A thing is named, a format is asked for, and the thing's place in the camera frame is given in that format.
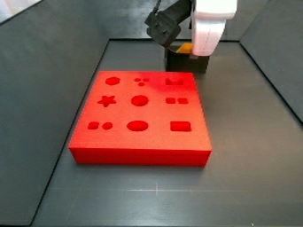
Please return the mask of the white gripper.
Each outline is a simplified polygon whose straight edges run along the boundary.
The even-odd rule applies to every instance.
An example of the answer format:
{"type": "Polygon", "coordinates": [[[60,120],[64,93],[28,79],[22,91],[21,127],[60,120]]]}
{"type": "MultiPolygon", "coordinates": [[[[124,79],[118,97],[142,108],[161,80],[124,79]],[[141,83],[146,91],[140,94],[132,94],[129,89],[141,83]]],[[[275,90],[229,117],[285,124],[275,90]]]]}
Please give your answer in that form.
{"type": "Polygon", "coordinates": [[[193,0],[192,54],[210,56],[218,44],[225,21],[233,18],[237,0],[193,0]]]}

